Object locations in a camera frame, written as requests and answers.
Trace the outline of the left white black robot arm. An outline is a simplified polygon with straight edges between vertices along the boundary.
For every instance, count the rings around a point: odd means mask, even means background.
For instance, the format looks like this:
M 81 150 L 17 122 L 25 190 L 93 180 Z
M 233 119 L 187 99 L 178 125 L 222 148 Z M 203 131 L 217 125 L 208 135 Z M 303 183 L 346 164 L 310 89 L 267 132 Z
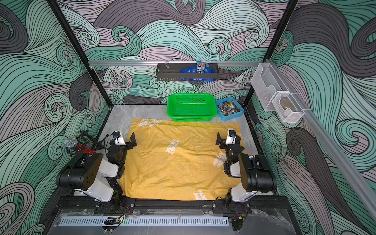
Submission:
M 71 189 L 112 207 L 120 206 L 122 188 L 118 180 L 125 171 L 125 160 L 129 150 L 137 146 L 135 134 L 125 142 L 121 133 L 115 131 L 110 146 L 98 142 L 88 131 L 78 137 L 64 141 L 71 160 L 57 174 L 56 184 Z

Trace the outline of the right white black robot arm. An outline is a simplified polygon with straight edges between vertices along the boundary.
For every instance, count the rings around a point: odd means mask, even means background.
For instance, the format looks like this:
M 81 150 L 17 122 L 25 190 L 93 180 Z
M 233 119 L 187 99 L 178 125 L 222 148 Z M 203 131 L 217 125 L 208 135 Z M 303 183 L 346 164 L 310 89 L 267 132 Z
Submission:
M 241 137 L 234 129 L 227 137 L 217 134 L 215 144 L 225 150 L 224 173 L 230 178 L 239 178 L 241 182 L 228 190 L 226 206 L 247 203 L 252 197 L 268 195 L 276 191 L 277 181 L 264 155 L 248 155 L 241 146 Z

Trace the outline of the yellow printed pillowcase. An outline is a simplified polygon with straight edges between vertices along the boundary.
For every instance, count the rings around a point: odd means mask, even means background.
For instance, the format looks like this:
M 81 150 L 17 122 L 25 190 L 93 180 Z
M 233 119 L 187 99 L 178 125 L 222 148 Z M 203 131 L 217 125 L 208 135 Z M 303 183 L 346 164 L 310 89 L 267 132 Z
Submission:
M 226 154 L 215 143 L 229 129 L 240 133 L 236 122 L 134 119 L 129 133 L 137 146 L 126 156 L 120 179 L 124 195 L 180 201 L 224 197 L 240 183 L 224 173 Z

